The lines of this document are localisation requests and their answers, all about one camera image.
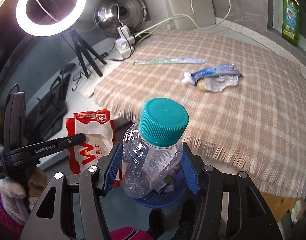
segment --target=ring light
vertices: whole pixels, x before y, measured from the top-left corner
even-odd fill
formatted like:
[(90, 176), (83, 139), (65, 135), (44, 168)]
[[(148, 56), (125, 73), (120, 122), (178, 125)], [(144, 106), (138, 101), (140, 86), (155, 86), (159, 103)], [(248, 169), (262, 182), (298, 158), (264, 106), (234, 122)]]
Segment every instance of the ring light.
[(19, 26), (28, 34), (46, 37), (63, 32), (71, 27), (84, 10), (86, 0), (77, 0), (73, 11), (60, 22), (51, 25), (39, 25), (32, 22), (26, 14), (28, 0), (19, 0), (16, 6), (16, 19)]

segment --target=black pants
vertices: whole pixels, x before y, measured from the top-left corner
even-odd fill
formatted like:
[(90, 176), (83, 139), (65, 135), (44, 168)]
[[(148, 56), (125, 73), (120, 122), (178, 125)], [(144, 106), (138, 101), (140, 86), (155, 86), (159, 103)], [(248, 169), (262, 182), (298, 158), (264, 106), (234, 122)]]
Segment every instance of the black pants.
[[(179, 229), (176, 231), (175, 236), (171, 240), (190, 240), (194, 228), (194, 222), (185, 221), (180, 224)], [(147, 233), (152, 236), (154, 240), (157, 240), (160, 236), (154, 229), (149, 229)]]

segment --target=red w logo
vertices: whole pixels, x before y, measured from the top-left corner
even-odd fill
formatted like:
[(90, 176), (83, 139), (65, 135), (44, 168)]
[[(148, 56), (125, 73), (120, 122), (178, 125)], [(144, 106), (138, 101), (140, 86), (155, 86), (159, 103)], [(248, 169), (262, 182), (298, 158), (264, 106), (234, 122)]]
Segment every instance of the red w logo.
[(82, 164), (83, 164), (83, 165), (86, 165), (86, 164), (88, 164), (89, 162), (91, 162), (91, 161), (93, 161), (93, 160), (96, 159), (95, 155), (89, 154), (89, 151), (91, 151), (91, 150), (94, 149), (94, 147), (93, 147), (92, 145), (87, 144), (87, 143), (80, 143), (80, 146), (86, 148), (86, 149), (80, 151), (80, 155), (85, 156), (85, 157), (88, 157), (87, 159), (82, 160)]

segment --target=blanket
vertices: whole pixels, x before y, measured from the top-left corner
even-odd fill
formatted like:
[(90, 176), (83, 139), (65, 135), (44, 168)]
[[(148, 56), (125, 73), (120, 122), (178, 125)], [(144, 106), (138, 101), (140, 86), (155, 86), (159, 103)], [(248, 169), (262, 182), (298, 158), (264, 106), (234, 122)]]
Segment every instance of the blanket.
[[(138, 65), (137, 59), (204, 58), (203, 65)], [(181, 83), (185, 71), (234, 63), (243, 78), (221, 93)], [(261, 192), (306, 195), (306, 82), (299, 66), (231, 38), (162, 31), (95, 88), (95, 101), (133, 122), (150, 98), (177, 101), (189, 113), (183, 141), (202, 159), (248, 172)]]

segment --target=dish soap bottle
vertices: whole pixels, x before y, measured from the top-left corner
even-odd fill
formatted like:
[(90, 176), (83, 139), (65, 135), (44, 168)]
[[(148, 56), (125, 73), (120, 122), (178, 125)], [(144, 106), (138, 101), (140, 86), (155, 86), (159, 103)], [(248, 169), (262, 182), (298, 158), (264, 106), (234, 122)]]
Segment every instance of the dish soap bottle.
[(177, 102), (153, 98), (123, 140), (122, 185), (126, 195), (145, 197), (176, 166), (183, 153), (181, 137), (189, 115)]
[(299, 44), (300, 6), (296, 0), (283, 0), (282, 36), (294, 46)]

